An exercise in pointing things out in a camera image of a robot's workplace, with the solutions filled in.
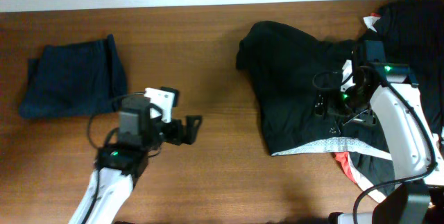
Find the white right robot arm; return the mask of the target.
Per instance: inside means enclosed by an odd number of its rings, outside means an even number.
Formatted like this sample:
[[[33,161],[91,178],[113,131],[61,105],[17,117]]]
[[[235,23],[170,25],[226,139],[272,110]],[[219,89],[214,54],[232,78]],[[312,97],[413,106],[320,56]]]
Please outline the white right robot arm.
[[[352,213],[333,213],[331,223],[426,223],[443,204],[443,157],[429,128],[418,81],[407,63],[387,62],[381,42],[364,42],[339,71],[312,79],[322,94],[338,93],[349,121],[368,114],[384,133],[394,179],[364,190]]]

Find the black shorts with white trim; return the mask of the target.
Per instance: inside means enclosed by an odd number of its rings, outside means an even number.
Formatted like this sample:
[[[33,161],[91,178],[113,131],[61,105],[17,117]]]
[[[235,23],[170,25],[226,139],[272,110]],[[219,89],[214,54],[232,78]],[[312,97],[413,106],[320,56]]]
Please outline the black shorts with white trim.
[[[379,125],[343,125],[343,117],[315,113],[316,88],[340,87],[354,47],[275,21],[255,23],[240,41],[236,68],[250,76],[270,155],[355,152],[391,160]]]

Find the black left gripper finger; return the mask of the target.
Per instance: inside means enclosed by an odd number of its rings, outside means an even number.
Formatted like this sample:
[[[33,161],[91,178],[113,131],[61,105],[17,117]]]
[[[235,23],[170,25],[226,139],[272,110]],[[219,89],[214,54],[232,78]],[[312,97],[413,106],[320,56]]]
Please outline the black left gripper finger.
[[[189,115],[185,117],[185,120],[185,136],[183,142],[185,144],[193,144],[196,141],[203,117],[201,115]]]
[[[162,91],[169,92],[173,94],[173,107],[176,107],[178,105],[178,98],[180,95],[180,92],[177,89],[171,88],[171,87],[161,87]]]

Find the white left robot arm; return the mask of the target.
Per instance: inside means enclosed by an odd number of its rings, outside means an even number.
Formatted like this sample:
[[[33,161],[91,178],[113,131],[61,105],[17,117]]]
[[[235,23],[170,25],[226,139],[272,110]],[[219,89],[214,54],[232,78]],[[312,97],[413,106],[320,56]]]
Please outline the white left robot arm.
[[[119,125],[95,148],[94,170],[71,223],[112,223],[164,143],[180,146],[196,141],[203,118],[174,119],[178,97],[178,90],[161,87],[110,101],[119,108]]]

